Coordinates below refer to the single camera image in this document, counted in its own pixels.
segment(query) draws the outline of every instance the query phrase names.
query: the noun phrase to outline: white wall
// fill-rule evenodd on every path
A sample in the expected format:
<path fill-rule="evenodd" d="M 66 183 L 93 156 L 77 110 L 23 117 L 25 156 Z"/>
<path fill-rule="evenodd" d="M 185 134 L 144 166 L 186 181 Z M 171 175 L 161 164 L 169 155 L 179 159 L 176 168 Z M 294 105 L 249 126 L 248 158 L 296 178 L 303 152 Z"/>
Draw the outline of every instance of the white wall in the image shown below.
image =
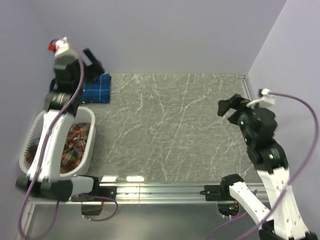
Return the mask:
<path fill-rule="evenodd" d="M 18 158 L 53 78 L 49 37 L 28 1 L 1 1 L 0 7 L 0 234 L 17 233 L 23 194 L 15 188 Z"/>
<path fill-rule="evenodd" d="M 320 116 L 320 1 L 288 0 L 255 59 L 248 81 L 251 96 L 259 88 L 292 94 L 311 104 Z M 278 97 L 276 139 L 295 171 L 314 136 L 311 114 L 302 104 Z M 320 235 L 320 146 L 293 190 L 307 226 Z"/>
<path fill-rule="evenodd" d="M 111 73 L 247 74 L 285 0 L 30 0 Z"/>

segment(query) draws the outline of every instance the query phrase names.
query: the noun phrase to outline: red object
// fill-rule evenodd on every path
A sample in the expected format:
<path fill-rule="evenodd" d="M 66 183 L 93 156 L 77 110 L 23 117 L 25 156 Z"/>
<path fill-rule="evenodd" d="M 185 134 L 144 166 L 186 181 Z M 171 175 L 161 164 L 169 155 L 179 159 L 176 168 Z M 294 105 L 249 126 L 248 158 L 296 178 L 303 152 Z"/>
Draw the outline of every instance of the red object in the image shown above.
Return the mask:
<path fill-rule="evenodd" d="M 56 52 L 56 44 L 54 44 L 53 42 L 49 42 L 46 48 L 51 52 Z"/>

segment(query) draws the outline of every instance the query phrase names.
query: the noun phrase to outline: plaid cloth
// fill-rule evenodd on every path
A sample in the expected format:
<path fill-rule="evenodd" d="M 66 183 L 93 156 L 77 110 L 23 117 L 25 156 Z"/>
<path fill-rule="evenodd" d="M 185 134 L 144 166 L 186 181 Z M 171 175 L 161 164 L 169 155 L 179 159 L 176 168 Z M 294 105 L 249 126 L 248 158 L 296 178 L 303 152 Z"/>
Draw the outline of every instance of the plaid cloth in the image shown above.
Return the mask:
<path fill-rule="evenodd" d="M 75 169 L 81 162 L 89 135 L 90 123 L 73 124 L 66 136 L 61 164 L 60 173 L 65 174 Z M 32 163 L 39 145 L 40 138 L 33 140 L 28 152 L 26 161 Z"/>
<path fill-rule="evenodd" d="M 109 74 L 103 74 L 84 85 L 83 104 L 108 104 L 110 103 L 110 81 Z"/>

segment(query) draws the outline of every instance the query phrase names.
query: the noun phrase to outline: marble surface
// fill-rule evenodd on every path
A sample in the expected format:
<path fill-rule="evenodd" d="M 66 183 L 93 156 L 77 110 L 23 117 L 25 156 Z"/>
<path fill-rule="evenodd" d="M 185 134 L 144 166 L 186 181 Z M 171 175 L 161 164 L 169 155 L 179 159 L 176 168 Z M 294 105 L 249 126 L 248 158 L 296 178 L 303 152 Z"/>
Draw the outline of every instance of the marble surface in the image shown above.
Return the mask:
<path fill-rule="evenodd" d="M 218 100 L 243 94 L 232 74 L 111 74 L 110 104 L 96 117 L 89 175 L 147 182 L 259 180 L 239 128 L 218 117 Z"/>

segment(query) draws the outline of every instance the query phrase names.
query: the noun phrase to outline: folded blue cloth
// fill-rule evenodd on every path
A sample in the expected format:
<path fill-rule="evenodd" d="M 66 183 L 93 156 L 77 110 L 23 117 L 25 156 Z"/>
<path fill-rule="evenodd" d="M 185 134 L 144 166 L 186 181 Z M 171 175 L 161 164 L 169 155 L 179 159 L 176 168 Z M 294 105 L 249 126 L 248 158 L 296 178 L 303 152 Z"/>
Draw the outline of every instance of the folded blue cloth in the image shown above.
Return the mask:
<path fill-rule="evenodd" d="M 93 81 L 84 85 L 83 104 L 108 104 L 110 103 L 110 81 L 109 74 L 97 76 Z"/>

